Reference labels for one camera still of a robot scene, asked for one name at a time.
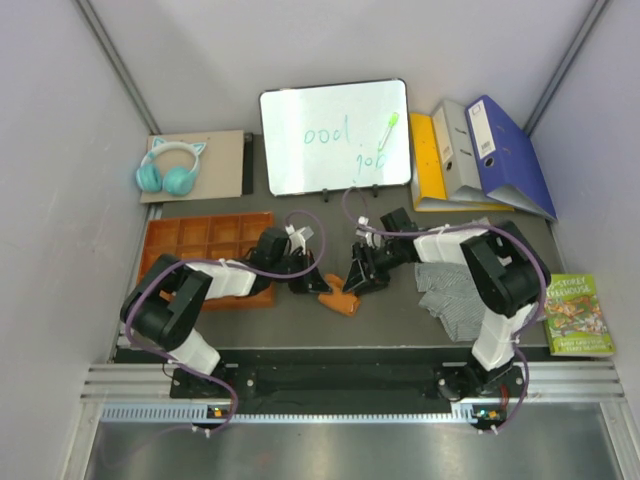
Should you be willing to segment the orange underwear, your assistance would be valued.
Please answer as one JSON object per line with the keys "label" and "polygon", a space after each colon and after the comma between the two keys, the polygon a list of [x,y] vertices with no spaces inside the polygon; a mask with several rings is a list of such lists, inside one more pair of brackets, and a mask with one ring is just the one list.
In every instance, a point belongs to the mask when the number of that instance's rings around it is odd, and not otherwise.
{"label": "orange underwear", "polygon": [[361,304],[360,299],[351,292],[345,293],[342,291],[345,282],[339,276],[325,274],[324,280],[331,288],[331,291],[319,294],[318,301],[334,312],[353,317]]}

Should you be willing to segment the grey striped underwear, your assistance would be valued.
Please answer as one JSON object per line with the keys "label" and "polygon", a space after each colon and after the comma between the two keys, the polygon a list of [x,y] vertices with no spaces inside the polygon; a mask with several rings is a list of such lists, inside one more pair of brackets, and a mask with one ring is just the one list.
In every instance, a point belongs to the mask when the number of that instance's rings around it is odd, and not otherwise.
{"label": "grey striped underwear", "polygon": [[423,294],[419,306],[439,319],[454,342],[474,341],[481,330],[486,307],[472,279],[461,243],[485,233],[489,221],[481,218],[463,231],[442,227],[413,240],[418,253],[415,265],[417,290]]}

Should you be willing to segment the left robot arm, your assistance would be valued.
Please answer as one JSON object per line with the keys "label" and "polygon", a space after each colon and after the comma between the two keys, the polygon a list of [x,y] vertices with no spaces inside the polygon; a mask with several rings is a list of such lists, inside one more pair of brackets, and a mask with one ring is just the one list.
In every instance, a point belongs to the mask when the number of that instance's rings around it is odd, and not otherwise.
{"label": "left robot arm", "polygon": [[329,293],[331,287],[307,247],[311,227],[265,229],[241,259],[186,262],[160,255],[124,301],[120,320],[157,346],[168,360],[193,370],[192,384],[205,396],[226,387],[221,357],[195,323],[204,303],[224,298],[249,299],[272,283],[286,283],[294,293]]}

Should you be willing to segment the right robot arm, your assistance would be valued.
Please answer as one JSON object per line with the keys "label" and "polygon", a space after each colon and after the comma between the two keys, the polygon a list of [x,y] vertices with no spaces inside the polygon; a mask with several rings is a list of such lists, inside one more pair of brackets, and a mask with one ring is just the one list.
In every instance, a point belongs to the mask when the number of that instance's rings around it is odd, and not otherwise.
{"label": "right robot arm", "polygon": [[468,223],[419,228],[405,209],[381,218],[377,230],[360,217],[352,245],[352,263],[342,291],[356,296],[386,288],[391,271],[413,263],[432,273],[470,276],[470,292],[482,301],[482,324],[472,347],[476,364],[466,380],[476,394],[487,396],[504,380],[501,369],[511,364],[519,335],[540,316],[550,273],[514,223],[498,226]]}

